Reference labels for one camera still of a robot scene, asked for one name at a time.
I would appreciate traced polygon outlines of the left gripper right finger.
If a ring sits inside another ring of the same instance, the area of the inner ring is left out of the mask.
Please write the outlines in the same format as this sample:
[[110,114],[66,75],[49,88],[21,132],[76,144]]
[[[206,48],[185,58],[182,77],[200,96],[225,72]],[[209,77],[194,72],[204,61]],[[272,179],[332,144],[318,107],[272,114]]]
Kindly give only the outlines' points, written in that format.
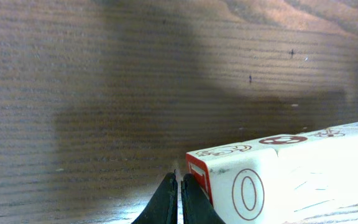
[[184,224],[225,224],[193,174],[186,174],[181,181],[181,201]]

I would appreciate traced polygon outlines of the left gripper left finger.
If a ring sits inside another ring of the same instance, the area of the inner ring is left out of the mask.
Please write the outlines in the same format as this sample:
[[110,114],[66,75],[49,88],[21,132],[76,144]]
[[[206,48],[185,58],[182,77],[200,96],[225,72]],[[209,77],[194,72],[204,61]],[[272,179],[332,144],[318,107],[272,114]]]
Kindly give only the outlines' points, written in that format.
[[177,216],[178,183],[175,173],[169,172],[132,224],[177,224]]

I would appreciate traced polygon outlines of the plain white block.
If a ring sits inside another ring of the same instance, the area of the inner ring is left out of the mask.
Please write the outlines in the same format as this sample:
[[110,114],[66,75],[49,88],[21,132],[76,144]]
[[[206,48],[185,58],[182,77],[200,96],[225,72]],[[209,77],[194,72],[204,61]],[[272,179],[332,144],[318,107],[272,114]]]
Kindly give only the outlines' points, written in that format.
[[230,144],[187,152],[186,162],[225,223],[283,221],[274,149]]

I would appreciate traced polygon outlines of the yellow block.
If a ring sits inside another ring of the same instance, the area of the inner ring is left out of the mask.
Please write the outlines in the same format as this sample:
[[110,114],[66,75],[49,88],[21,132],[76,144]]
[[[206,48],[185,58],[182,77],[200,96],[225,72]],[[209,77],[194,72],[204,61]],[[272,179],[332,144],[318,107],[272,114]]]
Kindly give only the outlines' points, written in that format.
[[232,206],[249,223],[297,222],[344,207],[337,167],[321,141],[278,135],[245,141],[232,183]]

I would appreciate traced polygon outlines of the white block with pattern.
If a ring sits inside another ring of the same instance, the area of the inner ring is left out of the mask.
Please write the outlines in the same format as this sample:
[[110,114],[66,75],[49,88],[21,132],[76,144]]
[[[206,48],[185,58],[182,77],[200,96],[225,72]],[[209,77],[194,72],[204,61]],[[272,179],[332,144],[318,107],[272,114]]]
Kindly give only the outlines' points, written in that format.
[[326,129],[294,171],[294,212],[314,216],[358,203],[358,134]]

